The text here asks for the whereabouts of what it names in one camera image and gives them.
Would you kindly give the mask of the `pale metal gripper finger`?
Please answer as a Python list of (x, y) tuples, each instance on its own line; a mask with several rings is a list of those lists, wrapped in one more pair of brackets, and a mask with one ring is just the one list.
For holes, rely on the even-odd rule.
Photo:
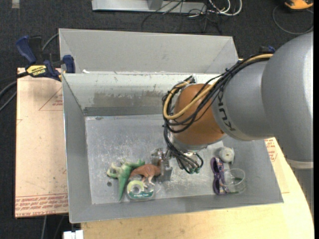
[(162, 160), (160, 163), (160, 181), (170, 181), (172, 174), (172, 167), (168, 160)]
[(154, 152), (151, 154), (152, 157), (152, 164), (153, 165), (160, 165), (163, 159), (163, 149), (157, 148), (154, 150)]

